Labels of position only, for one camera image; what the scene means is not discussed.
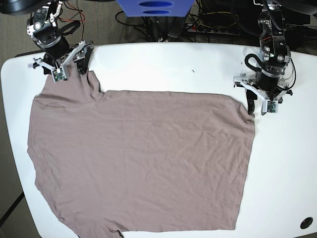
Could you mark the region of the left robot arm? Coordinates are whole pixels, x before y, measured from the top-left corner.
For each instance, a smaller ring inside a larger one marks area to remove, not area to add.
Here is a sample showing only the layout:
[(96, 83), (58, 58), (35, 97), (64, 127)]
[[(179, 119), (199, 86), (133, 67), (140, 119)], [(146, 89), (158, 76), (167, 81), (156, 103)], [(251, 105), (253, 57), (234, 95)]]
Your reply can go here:
[(286, 44), (285, 32), (287, 25), (281, 11), (282, 7), (290, 10), (313, 15), (317, 11), (315, 0), (263, 0), (259, 3), (262, 12), (258, 24), (262, 30), (259, 35), (262, 57), (256, 54), (245, 56), (244, 63), (255, 74), (241, 74), (234, 77), (234, 84), (246, 90), (248, 114), (255, 110), (255, 100), (262, 101), (262, 115), (277, 113), (278, 106), (283, 102), (285, 94), (292, 95), (294, 83), (288, 83), (285, 70), (293, 63), (291, 51)]

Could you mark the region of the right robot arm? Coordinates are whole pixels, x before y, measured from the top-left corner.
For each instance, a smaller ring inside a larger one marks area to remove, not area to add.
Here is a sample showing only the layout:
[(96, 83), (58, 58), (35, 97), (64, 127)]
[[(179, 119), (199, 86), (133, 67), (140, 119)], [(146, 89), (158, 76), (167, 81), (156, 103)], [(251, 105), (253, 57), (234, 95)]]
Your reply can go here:
[(26, 32), (35, 45), (45, 52), (43, 58), (34, 59), (32, 68), (42, 67), (54, 82), (69, 78), (68, 65), (73, 62), (81, 75), (88, 71), (94, 45), (81, 40), (71, 45), (65, 38), (80, 26), (80, 20), (61, 19), (64, 0), (2, 0), (0, 12), (7, 15), (27, 15)]

